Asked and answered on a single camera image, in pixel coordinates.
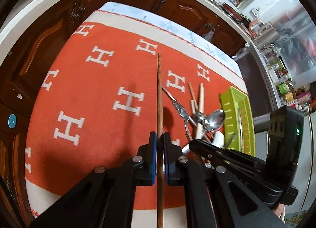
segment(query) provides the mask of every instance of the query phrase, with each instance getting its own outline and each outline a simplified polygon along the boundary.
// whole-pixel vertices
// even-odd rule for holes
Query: white wall
[[[256,17],[250,11],[253,8],[258,8],[259,19],[264,23],[269,21],[273,23],[277,18],[295,9],[298,5],[300,5],[298,0],[253,0],[247,6],[243,4],[239,11],[253,21]]]

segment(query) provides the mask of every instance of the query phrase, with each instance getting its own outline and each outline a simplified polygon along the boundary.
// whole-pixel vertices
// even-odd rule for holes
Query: light blue tablecloth
[[[182,39],[194,44],[198,48],[204,50],[205,52],[213,56],[216,60],[218,60],[220,63],[225,65],[227,68],[229,68],[231,71],[235,72],[239,77],[242,78],[239,66],[232,58],[230,58],[227,54],[225,54],[222,50],[218,49],[210,42],[206,41],[201,36],[197,35],[196,33],[188,30],[187,28],[173,21],[170,21],[157,14],[153,14],[145,10],[141,10],[129,5],[123,5],[115,2],[108,2],[104,4],[100,8],[100,10],[136,18],[151,23],[162,29],[165,29],[181,37]]]

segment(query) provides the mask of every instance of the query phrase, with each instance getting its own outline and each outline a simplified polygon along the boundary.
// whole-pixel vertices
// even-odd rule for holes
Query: red stitching
[[[151,24],[151,23],[148,23],[148,22],[146,22],[146,21],[142,21],[142,20],[140,20],[140,19],[137,19],[137,18],[134,18],[134,17],[130,17],[130,16],[127,16],[127,15],[124,15],[124,14],[118,14],[118,13],[113,13],[113,12],[104,11],[104,10],[95,10],[94,12],[103,12],[103,13],[115,14],[115,15],[118,15],[118,16],[130,18],[130,19],[132,19],[132,20],[139,21],[139,22],[142,22],[142,23],[144,23],[144,24],[147,24],[147,25],[150,25],[150,26],[152,26],[152,27],[155,27],[155,28],[157,28],[157,29],[160,29],[160,30],[162,30],[162,31],[164,31],[164,32],[166,32],[166,33],[168,33],[168,34],[170,34],[170,35],[173,35],[173,36],[175,36],[175,37],[181,39],[182,41],[185,41],[186,43],[189,43],[190,45],[194,46],[194,47],[197,48],[198,50],[204,52],[206,55],[210,56],[210,57],[213,58],[215,61],[217,61],[220,65],[222,65],[224,68],[227,68],[229,71],[231,71],[232,73],[234,73],[237,77],[241,78],[238,74],[236,74],[236,73],[233,72],[231,69],[229,69],[228,67],[226,67],[226,66],[225,66],[224,64],[222,64],[220,61],[216,60],[213,56],[211,56],[209,53],[205,52],[203,49],[197,47],[196,45],[192,44],[191,42],[189,42],[189,41],[187,41],[187,40],[185,40],[185,39],[179,37],[178,35],[176,35],[176,34],[170,32],[170,31],[167,31],[167,30],[165,30],[165,29],[163,29],[163,28],[161,28],[161,27],[158,27],[158,26],[156,26],[156,25],[154,25],[154,24]]]

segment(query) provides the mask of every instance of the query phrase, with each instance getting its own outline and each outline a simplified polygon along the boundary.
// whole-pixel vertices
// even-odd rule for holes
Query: green plastic basket
[[[229,149],[235,149],[255,156],[255,134],[253,128],[252,113],[249,98],[246,94],[230,86],[230,88],[221,94],[222,109],[225,111],[226,120],[224,123],[225,139],[228,140],[233,133],[235,137],[232,140]],[[238,109],[241,114],[243,130],[243,149],[241,148],[241,136],[238,122]]]

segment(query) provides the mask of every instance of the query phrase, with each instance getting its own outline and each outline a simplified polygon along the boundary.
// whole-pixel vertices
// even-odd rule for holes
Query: countertop edge
[[[17,13],[0,32],[0,66],[18,38],[45,11],[60,0],[33,0]],[[248,43],[252,40],[226,13],[209,0],[196,0],[227,22]]]

